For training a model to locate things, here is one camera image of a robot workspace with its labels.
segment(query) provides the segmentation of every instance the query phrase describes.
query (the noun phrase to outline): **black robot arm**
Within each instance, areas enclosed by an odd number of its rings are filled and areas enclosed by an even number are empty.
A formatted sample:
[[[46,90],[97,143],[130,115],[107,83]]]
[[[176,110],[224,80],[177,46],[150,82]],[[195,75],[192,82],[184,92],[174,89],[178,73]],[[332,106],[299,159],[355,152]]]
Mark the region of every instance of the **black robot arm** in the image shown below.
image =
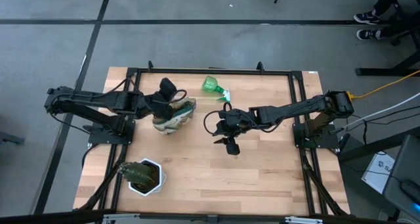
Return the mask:
[[[142,119],[153,114],[169,120],[173,115],[169,105],[172,98],[179,91],[184,92],[183,97],[186,95],[185,90],[177,90],[167,78],[162,79],[159,87],[160,90],[151,95],[143,95],[138,89],[126,92],[115,91],[115,88],[107,93],[94,93],[59,87],[48,90],[44,107],[51,115],[71,113],[94,122],[93,126],[83,126],[91,134],[90,143],[129,144],[135,122],[128,120],[128,116]],[[107,108],[115,115],[109,116],[91,107]]]
[[[328,146],[321,146],[316,142],[326,133],[325,128],[336,118],[349,117],[354,110],[347,93],[341,91],[327,92],[324,95],[318,95],[306,101],[280,107],[252,107],[249,108],[248,112],[232,109],[232,106],[227,103],[224,105],[223,110],[218,111],[221,121],[217,123],[217,130],[214,133],[207,131],[213,136],[225,136],[215,143],[225,144],[229,154],[238,155],[240,149],[234,139],[238,135],[251,129],[259,129],[265,133],[270,133],[284,119],[312,112],[320,112],[320,114],[315,119],[294,125],[295,140],[298,140],[296,144],[305,144],[305,147],[308,148],[320,148]],[[306,143],[304,140],[312,141],[313,143]]]

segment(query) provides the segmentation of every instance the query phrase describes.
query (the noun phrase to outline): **black line on floor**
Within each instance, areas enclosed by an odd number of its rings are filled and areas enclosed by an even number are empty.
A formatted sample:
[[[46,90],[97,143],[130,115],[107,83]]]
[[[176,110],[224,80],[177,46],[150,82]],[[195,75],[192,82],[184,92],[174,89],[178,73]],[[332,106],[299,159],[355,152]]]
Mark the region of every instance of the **black line on floor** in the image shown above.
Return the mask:
[[[104,20],[102,25],[124,25],[124,24],[174,24],[174,25],[200,25],[200,24],[248,24],[248,25],[366,25],[354,20]],[[381,21],[379,24],[389,24],[388,21]]]
[[[0,19],[0,24],[83,25],[97,22],[90,19]]]
[[[102,5],[100,7],[100,11],[98,14],[97,23],[104,19],[106,7],[108,6],[109,0],[103,0]],[[77,77],[74,89],[75,90],[81,90],[83,86],[83,82],[86,78],[87,69],[89,67],[89,63],[92,58],[93,49],[95,48],[96,41],[98,39],[99,30],[101,25],[95,24],[91,40],[89,41],[89,44],[87,46],[85,58],[83,59],[83,63],[79,72],[79,76]],[[64,116],[64,121],[66,123],[71,123],[73,119],[73,115],[66,114]],[[61,130],[58,131],[57,139],[53,146],[53,154],[51,158],[51,162],[48,165],[48,172],[45,176],[45,179],[43,181],[43,185],[41,188],[41,192],[39,193],[39,198],[36,204],[36,207],[34,209],[34,214],[41,214],[44,212],[45,206],[47,205],[48,196],[51,191],[51,187],[53,186],[54,178],[58,169],[58,165],[60,163],[61,155],[64,150],[64,145],[66,144],[68,132],[70,130],[70,127],[68,125],[62,125]]]
[[[144,24],[174,24],[174,25],[204,25],[204,24],[244,24],[244,25],[292,25],[292,26],[348,26],[366,25],[354,20],[103,20],[105,12],[101,12],[98,20],[74,19],[0,19],[0,24],[44,24],[44,25],[144,25]],[[389,21],[380,21],[381,24],[390,24]]]

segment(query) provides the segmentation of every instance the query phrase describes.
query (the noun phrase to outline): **wooden table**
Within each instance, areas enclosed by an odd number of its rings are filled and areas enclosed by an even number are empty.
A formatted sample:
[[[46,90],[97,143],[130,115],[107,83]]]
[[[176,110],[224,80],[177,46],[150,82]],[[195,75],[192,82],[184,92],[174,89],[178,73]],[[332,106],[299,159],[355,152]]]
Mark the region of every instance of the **wooden table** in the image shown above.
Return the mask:
[[[123,80],[126,71],[127,68],[111,67],[104,91]],[[285,76],[213,76],[220,86],[231,91],[234,108],[247,110],[250,106],[291,103]],[[157,91],[164,77],[178,89],[187,90],[188,97],[197,99],[194,119],[172,135],[160,135],[153,128],[152,116],[136,121],[126,161],[152,159],[163,166],[168,178],[160,193],[147,197],[129,190],[128,183],[123,180],[118,212],[308,214],[299,151],[294,146],[291,129],[293,119],[283,121],[273,133],[253,130],[240,135],[236,142],[241,154],[231,156],[224,145],[213,144],[219,137],[212,137],[203,128],[204,116],[212,110],[222,109],[222,102],[216,101],[220,95],[201,90],[205,75],[142,73],[140,90],[144,94]],[[307,98],[322,94],[317,72],[303,72],[303,77]],[[216,114],[209,116],[208,128],[214,131],[218,121]],[[102,182],[109,151],[110,145],[99,145],[86,157],[75,208],[86,203]],[[349,213],[337,157],[326,149],[317,151],[323,184],[340,207]],[[113,190],[112,183],[106,201],[108,208]],[[319,213],[318,195],[313,184],[312,193]]]

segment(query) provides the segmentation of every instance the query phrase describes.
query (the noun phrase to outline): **potted plant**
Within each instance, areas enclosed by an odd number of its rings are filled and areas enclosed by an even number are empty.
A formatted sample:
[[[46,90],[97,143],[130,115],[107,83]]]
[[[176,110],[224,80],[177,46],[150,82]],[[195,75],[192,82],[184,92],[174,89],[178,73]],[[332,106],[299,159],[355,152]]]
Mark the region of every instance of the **potted plant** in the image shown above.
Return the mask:
[[[162,166],[150,159],[140,162],[125,162],[118,170],[129,182],[129,188],[143,196],[159,192],[166,180]]]

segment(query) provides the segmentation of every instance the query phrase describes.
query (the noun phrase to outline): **gray floor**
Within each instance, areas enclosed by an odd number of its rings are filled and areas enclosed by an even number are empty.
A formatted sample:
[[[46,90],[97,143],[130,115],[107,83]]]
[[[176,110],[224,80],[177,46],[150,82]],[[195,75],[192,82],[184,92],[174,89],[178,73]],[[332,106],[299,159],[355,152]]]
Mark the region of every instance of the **gray floor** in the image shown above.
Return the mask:
[[[105,19],[350,20],[376,0],[110,0]],[[96,19],[102,0],[0,0],[0,18]],[[402,0],[407,10],[417,8]],[[101,91],[109,66],[223,67],[318,71],[324,91],[360,95],[397,78],[357,77],[356,67],[391,67],[414,51],[410,39],[359,41],[356,26],[166,25],[102,26],[83,89]],[[43,109],[46,91],[74,86],[92,26],[0,25],[0,130],[25,137],[23,146],[0,146],[0,216],[31,212],[59,124]],[[418,92],[412,78],[354,102],[363,116]],[[417,99],[410,105],[419,104]],[[73,120],[83,125],[81,119]],[[368,142],[411,129],[412,118],[371,126]],[[362,128],[352,131],[361,140]],[[46,212],[72,208],[87,136],[71,130]],[[377,219],[379,208],[350,188],[353,214]]]

